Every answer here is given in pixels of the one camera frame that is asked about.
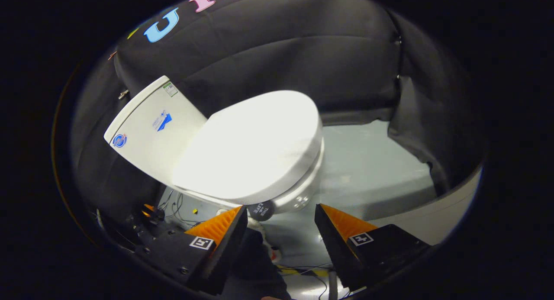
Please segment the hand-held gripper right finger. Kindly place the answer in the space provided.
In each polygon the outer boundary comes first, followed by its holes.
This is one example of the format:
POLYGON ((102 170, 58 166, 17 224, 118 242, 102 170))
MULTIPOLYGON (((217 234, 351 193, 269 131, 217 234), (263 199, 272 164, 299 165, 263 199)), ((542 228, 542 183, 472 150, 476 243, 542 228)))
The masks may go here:
POLYGON ((394 224, 376 226, 323 203, 315 207, 314 222, 338 278, 350 290, 388 280, 431 249, 394 224))

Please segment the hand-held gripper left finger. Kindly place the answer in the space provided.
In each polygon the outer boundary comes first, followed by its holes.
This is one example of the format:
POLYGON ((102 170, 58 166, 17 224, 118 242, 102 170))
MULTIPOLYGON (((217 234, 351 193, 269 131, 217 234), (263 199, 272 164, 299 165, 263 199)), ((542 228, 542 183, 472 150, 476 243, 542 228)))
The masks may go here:
POLYGON ((247 221, 247 208, 238 206, 185 230, 146 206, 136 217, 136 259, 186 291, 221 294, 247 221))

